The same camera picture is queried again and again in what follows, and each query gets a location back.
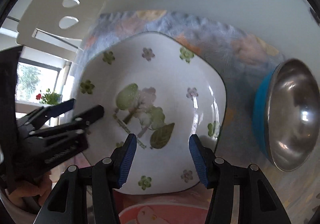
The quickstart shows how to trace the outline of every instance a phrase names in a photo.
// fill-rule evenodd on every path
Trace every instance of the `floral plate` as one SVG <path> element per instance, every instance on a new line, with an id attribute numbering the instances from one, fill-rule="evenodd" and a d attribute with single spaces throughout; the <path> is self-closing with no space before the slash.
<path id="1" fill-rule="evenodd" d="M 215 149 L 226 109 L 218 73 L 171 38 L 142 33 L 91 60 L 82 75 L 74 113 L 97 104 L 104 117 L 89 127 L 91 165 L 137 136 L 125 194 L 178 192 L 199 182 L 188 141 L 197 134 Z"/>

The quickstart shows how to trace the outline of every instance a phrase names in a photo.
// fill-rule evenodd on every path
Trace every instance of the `finger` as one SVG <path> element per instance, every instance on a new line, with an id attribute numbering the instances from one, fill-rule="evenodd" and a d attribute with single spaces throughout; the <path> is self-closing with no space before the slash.
<path id="1" fill-rule="evenodd" d="M 45 200 L 48 198 L 50 192 L 51 192 L 51 189 L 46 190 L 45 193 L 39 198 L 38 203 L 41 207 L 43 206 Z"/>
<path id="2" fill-rule="evenodd" d="M 47 190 L 51 190 L 52 189 L 52 181 L 49 178 L 48 174 L 45 174 L 42 177 L 41 182 L 38 185 L 39 190 L 40 190 L 40 196 L 43 196 L 43 194 L 47 191 Z"/>
<path id="3" fill-rule="evenodd" d="M 20 181 L 17 184 L 16 190 L 14 190 L 10 196 L 16 197 L 16 198 L 22 198 L 22 197 L 33 197 L 40 194 L 40 189 L 27 182 L 27 181 Z"/>

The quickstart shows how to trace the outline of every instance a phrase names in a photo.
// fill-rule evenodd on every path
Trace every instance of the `chair hole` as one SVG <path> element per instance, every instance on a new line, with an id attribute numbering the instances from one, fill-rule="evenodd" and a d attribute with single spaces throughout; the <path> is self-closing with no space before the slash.
<path id="1" fill-rule="evenodd" d="M 63 0 L 62 2 L 62 6 L 65 8 L 72 8 L 79 4 L 80 4 L 79 0 Z"/>
<path id="2" fill-rule="evenodd" d="M 65 16 L 59 21 L 59 27 L 62 29 L 70 28 L 71 26 L 77 24 L 79 20 L 72 16 Z"/>

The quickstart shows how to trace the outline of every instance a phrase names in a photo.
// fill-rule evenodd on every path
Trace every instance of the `bowl rim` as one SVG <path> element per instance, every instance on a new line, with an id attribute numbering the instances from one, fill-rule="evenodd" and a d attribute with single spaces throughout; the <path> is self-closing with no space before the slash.
<path id="1" fill-rule="evenodd" d="M 279 170 L 283 171 L 283 172 L 291 172 L 291 171 L 294 171 L 296 169 L 298 169 L 301 165 L 303 165 L 306 160 L 309 158 L 311 152 L 308 154 L 308 156 L 304 159 L 304 161 L 298 165 L 297 167 L 295 168 L 292 168 L 290 170 L 287 170 L 287 169 L 283 169 L 281 168 L 277 162 L 275 161 L 274 157 L 272 156 L 272 152 L 271 152 L 271 147 L 270 147 L 270 136 L 269 136 L 269 114 L 270 114 L 270 105 L 271 105 L 271 100 L 272 100 L 272 93 L 273 93 L 273 89 L 276 85 L 276 80 L 278 78 L 278 75 L 279 73 L 281 72 L 282 68 L 284 66 L 286 66 L 287 64 L 291 63 L 291 62 L 298 62 L 300 63 L 303 67 L 305 67 L 307 69 L 307 71 L 310 73 L 310 75 L 312 76 L 312 79 L 314 80 L 315 84 L 318 86 L 318 83 L 315 79 L 315 77 L 313 76 L 310 68 L 304 63 L 302 62 L 301 60 L 299 59 L 288 59 L 284 62 L 282 62 L 281 64 L 279 64 L 275 70 L 273 71 L 272 73 L 272 76 L 271 76 L 271 79 L 270 79 L 270 82 L 269 82 L 269 86 L 268 86 L 268 91 L 267 91 L 267 98 L 266 98 L 266 104 L 265 104 L 265 109 L 264 109 L 264 139 L 265 139 L 265 144 L 266 144 L 266 151 L 267 151 L 267 154 L 268 154 L 268 157 L 270 158 L 270 161 L 271 163 L 277 167 Z M 319 92 L 319 87 L 316 88 L 317 89 L 317 94 L 318 94 L 318 97 L 320 98 L 320 92 Z"/>

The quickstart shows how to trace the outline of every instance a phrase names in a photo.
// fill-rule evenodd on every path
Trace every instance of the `white plastic chair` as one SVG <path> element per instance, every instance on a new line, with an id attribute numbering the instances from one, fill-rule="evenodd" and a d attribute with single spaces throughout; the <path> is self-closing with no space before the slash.
<path id="1" fill-rule="evenodd" d="M 17 43 L 72 61 L 74 51 L 35 37 L 41 30 L 69 39 L 83 39 L 106 0 L 33 0 L 18 25 Z"/>

